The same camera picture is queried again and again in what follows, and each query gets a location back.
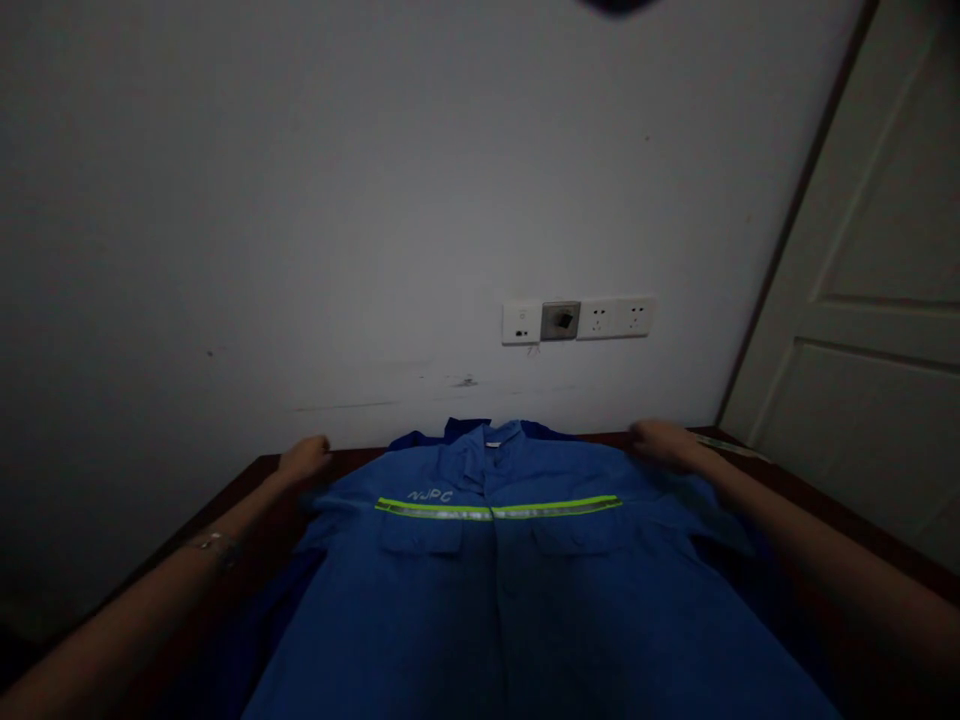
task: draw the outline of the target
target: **bracelet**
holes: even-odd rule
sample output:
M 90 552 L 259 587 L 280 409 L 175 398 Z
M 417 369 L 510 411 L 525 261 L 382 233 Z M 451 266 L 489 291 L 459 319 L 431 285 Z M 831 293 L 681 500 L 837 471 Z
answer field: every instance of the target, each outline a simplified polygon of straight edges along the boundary
M 232 568 L 240 555 L 240 544 L 217 530 L 208 530 L 187 540 L 180 547 L 192 547 L 197 550 L 212 550 L 223 570 Z

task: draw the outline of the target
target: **yellow reflective tape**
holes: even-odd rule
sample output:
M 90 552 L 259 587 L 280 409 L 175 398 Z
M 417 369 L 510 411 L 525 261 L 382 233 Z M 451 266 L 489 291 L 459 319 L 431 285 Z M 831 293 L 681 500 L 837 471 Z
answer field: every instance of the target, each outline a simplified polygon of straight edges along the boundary
M 586 515 L 587 513 L 610 510 L 623 505 L 616 495 L 598 495 L 583 500 L 566 500 L 555 503 L 534 505 L 509 505 L 500 508 L 488 508 L 471 505 L 417 505 L 401 500 L 380 498 L 376 509 L 395 515 L 419 517 L 430 520 L 478 520 L 489 522 L 499 520 L 526 520 L 538 517 L 564 517 L 568 515 Z
M 377 510 L 404 515 L 406 517 L 425 518 L 427 520 L 475 520 L 492 522 L 493 514 L 490 508 L 470 505 L 416 505 L 400 500 L 380 498 L 376 504 Z
M 597 495 L 592 498 L 584 498 L 583 500 L 565 500 L 563 502 L 557 503 L 535 503 L 533 505 L 509 505 L 508 507 L 502 508 L 493 508 L 493 511 L 497 510 L 552 510 L 560 508 L 582 508 L 586 505 L 596 505 L 601 503 L 615 503 L 616 505 L 622 505 L 620 498 L 616 495 Z

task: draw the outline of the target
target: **pocket flap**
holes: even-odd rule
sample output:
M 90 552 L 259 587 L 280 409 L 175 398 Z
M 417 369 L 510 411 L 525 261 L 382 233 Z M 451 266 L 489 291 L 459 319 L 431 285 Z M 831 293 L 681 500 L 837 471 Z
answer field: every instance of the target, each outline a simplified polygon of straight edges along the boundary
M 626 544 L 620 508 L 533 521 L 533 536 L 544 555 L 596 555 Z
M 453 555 L 460 552 L 462 520 L 434 520 L 383 513 L 380 545 L 405 555 Z

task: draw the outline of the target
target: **white door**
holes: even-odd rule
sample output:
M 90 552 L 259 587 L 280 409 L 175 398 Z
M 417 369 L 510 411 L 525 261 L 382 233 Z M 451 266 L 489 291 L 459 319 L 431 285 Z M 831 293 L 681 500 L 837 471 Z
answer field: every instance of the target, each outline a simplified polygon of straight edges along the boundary
M 960 23 L 881 0 L 720 426 L 960 573 Z

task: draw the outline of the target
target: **wall stain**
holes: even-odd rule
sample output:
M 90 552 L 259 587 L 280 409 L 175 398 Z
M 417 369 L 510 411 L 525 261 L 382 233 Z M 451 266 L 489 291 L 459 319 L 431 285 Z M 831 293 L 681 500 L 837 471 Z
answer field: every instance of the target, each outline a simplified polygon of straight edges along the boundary
M 463 380 L 458 382 L 456 385 L 451 385 L 450 387 L 476 387 L 479 385 L 476 380 L 473 379 L 473 375 L 467 375 Z
M 351 403 L 348 405 L 317 405 L 316 407 L 294 408 L 293 412 L 320 412 L 321 410 L 348 410 L 358 407 L 382 407 L 384 405 L 399 405 L 399 400 L 385 400 L 376 403 Z

